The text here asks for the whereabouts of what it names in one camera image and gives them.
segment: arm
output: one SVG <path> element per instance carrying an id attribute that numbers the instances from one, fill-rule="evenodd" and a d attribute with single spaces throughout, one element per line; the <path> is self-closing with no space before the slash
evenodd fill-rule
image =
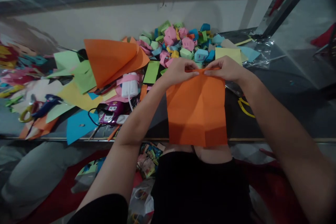
<path id="1" fill-rule="evenodd" d="M 312 223 L 326 221 L 335 200 L 335 172 L 307 131 L 256 75 L 231 58 L 225 56 L 208 67 L 221 69 L 205 74 L 240 85 L 307 218 Z"/>
<path id="2" fill-rule="evenodd" d="M 193 61 L 174 59 L 165 74 L 156 81 L 143 101 L 129 115 L 77 211 L 107 194 L 120 194 L 130 202 L 139 148 L 162 96 L 171 85 L 198 75 L 198 72 L 186 73 L 185 68 L 198 67 Z"/>

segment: person's left hand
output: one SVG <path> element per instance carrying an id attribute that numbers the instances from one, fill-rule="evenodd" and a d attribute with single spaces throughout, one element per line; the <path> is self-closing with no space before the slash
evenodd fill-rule
<path id="1" fill-rule="evenodd" d="M 168 70 L 160 79 L 162 79 L 167 87 L 170 87 L 200 74 L 199 72 L 186 72 L 186 70 L 192 69 L 198 69 L 198 66 L 194 61 L 182 57 L 174 58 Z"/>

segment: white charger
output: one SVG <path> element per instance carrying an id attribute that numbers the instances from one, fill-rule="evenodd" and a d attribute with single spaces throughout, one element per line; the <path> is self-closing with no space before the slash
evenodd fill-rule
<path id="1" fill-rule="evenodd" d="M 125 77 L 127 75 L 136 75 L 137 73 L 132 72 L 132 73 L 126 73 L 122 77 Z M 131 98 L 137 96 L 139 93 L 138 91 L 138 82 L 136 80 L 129 80 L 126 82 L 122 83 L 122 88 L 121 88 L 121 96 L 123 98 L 128 98 L 128 103 L 131 107 L 131 110 L 133 111 L 133 107 L 131 105 Z"/>

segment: person's right hand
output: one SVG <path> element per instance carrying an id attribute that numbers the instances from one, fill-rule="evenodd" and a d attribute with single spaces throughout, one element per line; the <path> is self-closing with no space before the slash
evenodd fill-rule
<path id="1" fill-rule="evenodd" d="M 212 61 L 207 65 L 206 69 L 219 67 L 219 70 L 207 70 L 204 72 L 207 76 L 217 76 L 228 81 L 237 82 L 240 79 L 244 79 L 249 74 L 252 74 L 249 70 L 240 66 L 236 61 L 231 59 L 229 56 L 224 56 L 222 58 Z"/>

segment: purple device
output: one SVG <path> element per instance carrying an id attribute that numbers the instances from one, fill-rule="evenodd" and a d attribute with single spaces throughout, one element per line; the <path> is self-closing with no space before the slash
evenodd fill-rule
<path id="1" fill-rule="evenodd" d="M 112 101 L 108 103 L 107 105 L 108 105 L 107 110 L 112 111 L 113 115 L 104 114 L 102 118 L 99 120 L 99 123 L 114 126 L 117 124 L 118 117 L 124 111 L 124 104 L 121 101 L 115 101 L 115 102 Z"/>

